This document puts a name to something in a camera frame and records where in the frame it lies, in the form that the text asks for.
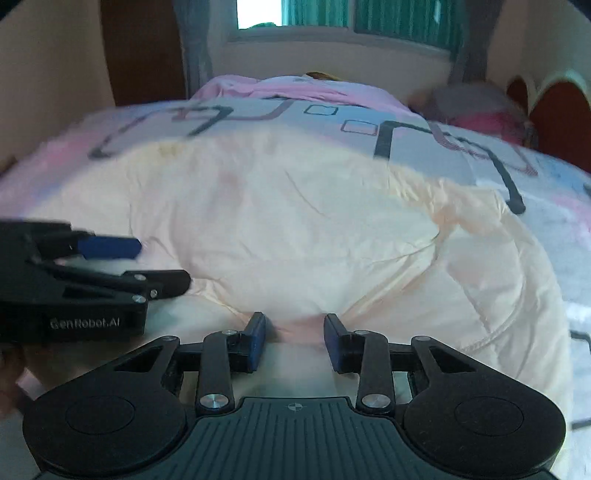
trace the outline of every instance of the bed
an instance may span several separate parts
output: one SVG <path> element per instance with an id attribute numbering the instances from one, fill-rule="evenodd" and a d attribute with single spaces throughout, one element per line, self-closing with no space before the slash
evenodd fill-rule
<path id="1" fill-rule="evenodd" d="M 591 103 L 575 70 L 555 72 L 539 87 L 528 75 L 513 78 L 507 95 L 521 105 L 538 134 L 537 150 L 589 171 Z"/>
<path id="2" fill-rule="evenodd" d="M 314 165 L 310 171 L 306 170 L 306 155 Z M 184 167 L 179 167 L 174 178 L 189 178 L 188 171 L 195 174 L 192 158 L 200 159 L 199 166 L 204 168 L 200 175 L 205 179 L 200 181 L 205 183 L 184 183 L 177 190 L 190 194 L 179 197 L 179 202 L 186 207 L 191 198 L 195 205 L 205 205 L 213 197 L 199 190 L 207 190 L 208 184 L 225 186 L 225 198 L 232 198 L 246 188 L 244 179 L 248 179 L 249 201 L 260 207 L 247 209 L 240 203 L 245 218 L 252 220 L 248 225 L 238 221 L 231 202 L 222 202 L 219 211 L 208 210 L 211 215 L 203 218 L 195 208 L 179 213 L 159 207 L 176 193 L 166 183 L 166 175 L 154 172 L 178 162 Z M 253 158 L 265 160 L 256 168 L 245 168 L 244 162 L 254 162 Z M 287 163 L 278 165 L 278 158 Z M 228 171 L 235 175 L 223 177 Z M 287 175 L 286 183 L 281 183 L 285 171 L 293 178 Z M 334 311 L 346 325 L 380 331 L 391 342 L 432 335 L 542 391 L 571 422 L 589 416 L 582 386 L 572 381 L 568 323 L 579 331 L 589 329 L 591 200 L 587 184 L 591 184 L 589 176 L 565 162 L 474 132 L 429 124 L 404 109 L 380 112 L 318 100 L 222 96 L 117 108 L 87 117 L 42 145 L 0 180 L 0 215 L 59 218 L 100 233 L 133 234 L 147 246 L 141 264 L 182 267 L 193 276 L 187 295 L 151 305 L 142 339 L 99 346 L 52 346 L 51 362 L 46 354 L 37 357 L 30 351 L 29 368 L 46 388 L 152 338 L 177 335 L 183 342 L 200 341 L 214 330 L 240 329 L 252 311 L 262 310 L 274 322 L 275 341 L 268 346 L 260 374 L 236 379 L 237 398 L 245 394 L 354 395 L 355 379 L 335 376 L 322 347 L 319 319 L 324 312 Z M 319 185 L 330 188 L 323 190 Z M 302 186 L 311 190 L 302 193 Z M 367 188 L 388 191 L 397 202 L 429 205 L 432 211 L 396 210 L 397 221 L 401 219 L 404 225 L 400 228 L 387 215 L 391 206 L 368 196 Z M 300 200 L 290 197 L 289 205 L 295 206 L 287 209 L 294 217 L 286 218 L 287 210 L 278 213 L 265 206 L 265 189 L 282 202 L 288 201 L 286 192 L 299 192 Z M 313 196 L 312 192 L 321 190 L 326 193 Z M 516 191 L 525 205 L 520 220 L 505 204 L 510 196 L 515 200 Z M 304 205 L 310 203 L 311 195 L 322 207 L 314 202 Z M 337 203 L 346 205 L 348 215 L 343 216 Z M 490 210 L 494 228 L 477 218 L 480 208 Z M 292 235 L 300 230 L 282 228 L 281 222 L 300 225 L 302 209 L 319 210 L 320 216 L 331 211 L 332 220 L 340 215 L 339 221 L 331 223 L 334 230 L 329 233 L 324 231 L 325 223 L 307 224 L 302 231 L 315 236 L 298 238 L 292 245 Z M 230 220 L 220 223 L 223 215 Z M 454 215 L 465 223 L 465 229 L 450 233 L 442 225 Z M 228 226 L 237 224 L 242 230 L 228 233 Z M 202 229 L 196 232 L 194 225 Z M 352 226 L 359 229 L 358 235 L 355 230 L 351 233 Z M 496 233 L 487 236 L 477 231 L 489 227 Z M 191 241 L 171 239 L 172 231 L 185 232 Z M 462 238 L 444 242 L 448 234 L 466 232 L 467 238 L 501 235 L 503 240 L 485 241 L 469 256 L 462 248 L 467 245 Z M 277 243 L 263 242 L 264 251 L 256 251 L 256 242 L 241 245 L 243 255 L 230 261 L 242 262 L 254 255 L 262 259 L 256 265 L 260 270 L 221 275 L 218 267 L 229 261 L 226 254 L 237 251 L 235 245 L 224 243 L 233 236 L 241 241 L 276 236 Z M 396 238 L 394 246 L 392 237 Z M 421 244 L 417 239 L 428 242 Z M 342 249 L 343 258 L 354 257 L 354 268 L 322 258 L 310 261 L 309 257 L 301 261 L 303 267 L 290 266 L 279 272 L 263 267 L 265 261 L 273 265 L 280 257 L 273 248 L 301 253 L 306 247 L 317 252 L 318 245 L 331 242 Z M 199 258 L 192 257 L 194 251 Z M 399 271 L 400 263 L 391 260 L 411 257 L 404 275 L 392 276 L 392 269 Z M 463 267 L 454 271 L 460 264 Z M 117 273 L 129 264 L 95 262 L 92 267 Z M 465 278 L 469 271 L 487 272 L 488 279 L 483 282 L 484 277 L 477 274 Z M 268 282 L 259 282 L 258 275 Z M 347 281 L 331 285 L 343 276 Z M 449 278 L 453 285 L 441 287 Z M 420 284 L 418 296 L 413 293 L 416 288 L 408 287 L 413 281 Z M 247 283 L 243 291 L 236 288 Z M 453 295 L 441 295 L 440 290 Z M 431 305 L 425 305 L 426 292 L 432 294 Z M 510 308 L 499 306 L 505 301 Z M 194 379 L 185 382 L 181 396 L 191 385 Z M 569 447 L 567 441 L 554 465 L 561 478 L 567 476 Z"/>

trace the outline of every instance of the metal screw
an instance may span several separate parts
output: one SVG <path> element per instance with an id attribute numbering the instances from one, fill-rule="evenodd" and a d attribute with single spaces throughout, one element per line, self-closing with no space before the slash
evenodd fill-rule
<path id="1" fill-rule="evenodd" d="M 205 408 L 211 408 L 212 410 L 217 410 L 218 408 L 225 407 L 230 401 L 228 397 L 222 395 L 221 393 L 210 393 L 209 395 L 204 395 L 199 399 L 199 403 Z"/>
<path id="2" fill-rule="evenodd" d="M 367 408 L 385 408 L 390 405 L 390 399 L 381 393 L 370 393 L 361 399 L 361 403 Z"/>

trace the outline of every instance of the window frame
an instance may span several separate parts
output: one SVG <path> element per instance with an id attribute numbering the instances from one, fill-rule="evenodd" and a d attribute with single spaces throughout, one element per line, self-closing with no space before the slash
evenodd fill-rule
<path id="1" fill-rule="evenodd" d="M 222 11 L 230 13 L 228 43 L 276 42 L 276 41 L 312 41 L 351 43 L 366 47 L 389 48 L 409 51 L 424 56 L 450 58 L 450 52 L 443 48 L 402 38 L 384 37 L 355 32 L 356 0 L 348 0 L 348 22 L 346 27 L 261 27 L 252 30 L 238 28 L 238 7 L 236 0 L 218 0 L 224 4 Z"/>

